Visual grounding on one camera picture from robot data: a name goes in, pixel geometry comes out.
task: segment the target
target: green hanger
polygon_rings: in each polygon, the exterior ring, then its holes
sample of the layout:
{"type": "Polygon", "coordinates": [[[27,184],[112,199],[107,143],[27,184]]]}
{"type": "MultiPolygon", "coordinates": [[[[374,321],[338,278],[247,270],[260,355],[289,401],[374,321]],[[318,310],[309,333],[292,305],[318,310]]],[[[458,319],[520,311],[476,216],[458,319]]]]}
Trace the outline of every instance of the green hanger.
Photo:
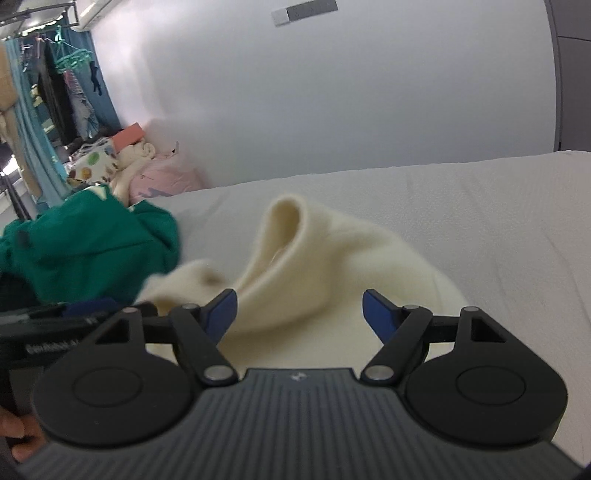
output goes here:
{"type": "Polygon", "coordinates": [[[92,60],[92,52],[85,48],[76,48],[66,43],[61,36],[61,25],[57,27],[56,37],[54,39],[57,44],[56,51],[56,70],[59,73],[64,73],[66,70],[73,70],[92,60]],[[70,47],[73,51],[66,54],[66,47],[70,47]]]}

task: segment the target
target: ceiling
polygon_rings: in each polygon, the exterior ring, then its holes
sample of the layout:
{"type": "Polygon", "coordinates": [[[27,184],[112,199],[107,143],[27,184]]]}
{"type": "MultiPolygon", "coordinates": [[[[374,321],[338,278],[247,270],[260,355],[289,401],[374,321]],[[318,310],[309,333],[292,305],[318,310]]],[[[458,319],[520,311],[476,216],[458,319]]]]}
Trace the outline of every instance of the ceiling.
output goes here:
{"type": "Polygon", "coordinates": [[[13,36],[37,25],[43,25],[59,17],[65,7],[51,8],[52,5],[66,4],[70,0],[0,0],[0,38],[13,36]],[[2,25],[2,19],[18,15],[28,9],[49,7],[47,10],[33,12],[29,18],[19,18],[13,23],[2,25]]]}

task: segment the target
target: pink pillow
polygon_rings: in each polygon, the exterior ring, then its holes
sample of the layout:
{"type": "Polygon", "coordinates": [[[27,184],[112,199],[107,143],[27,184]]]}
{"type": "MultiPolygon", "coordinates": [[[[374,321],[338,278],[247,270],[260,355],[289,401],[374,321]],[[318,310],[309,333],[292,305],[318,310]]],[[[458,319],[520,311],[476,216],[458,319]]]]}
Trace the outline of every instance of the pink pillow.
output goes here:
{"type": "Polygon", "coordinates": [[[197,170],[181,154],[159,154],[129,182],[129,204],[204,188],[197,170]]]}

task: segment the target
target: teal curtain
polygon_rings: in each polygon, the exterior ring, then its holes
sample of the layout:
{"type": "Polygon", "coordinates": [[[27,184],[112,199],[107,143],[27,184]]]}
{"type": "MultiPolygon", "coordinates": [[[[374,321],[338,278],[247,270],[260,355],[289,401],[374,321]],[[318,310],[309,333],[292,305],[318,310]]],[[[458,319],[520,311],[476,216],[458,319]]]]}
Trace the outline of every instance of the teal curtain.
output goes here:
{"type": "Polygon", "coordinates": [[[66,171],[59,161],[51,142],[41,126],[27,74],[22,71],[19,39],[6,42],[6,50],[12,73],[12,81],[18,92],[14,110],[17,117],[18,135],[21,140],[24,160],[37,179],[43,196],[36,199],[39,204],[49,207],[60,205],[70,194],[66,183],[66,171]]]}

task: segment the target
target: white wall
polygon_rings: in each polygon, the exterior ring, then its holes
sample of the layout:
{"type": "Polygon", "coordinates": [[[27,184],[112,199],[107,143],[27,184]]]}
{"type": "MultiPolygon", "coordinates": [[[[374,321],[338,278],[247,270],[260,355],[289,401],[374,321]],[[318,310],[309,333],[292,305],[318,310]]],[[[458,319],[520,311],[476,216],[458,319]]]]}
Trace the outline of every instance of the white wall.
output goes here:
{"type": "Polygon", "coordinates": [[[217,185],[552,150],[544,0],[337,3],[277,28],[285,0],[123,0],[93,36],[122,122],[217,185]]]}

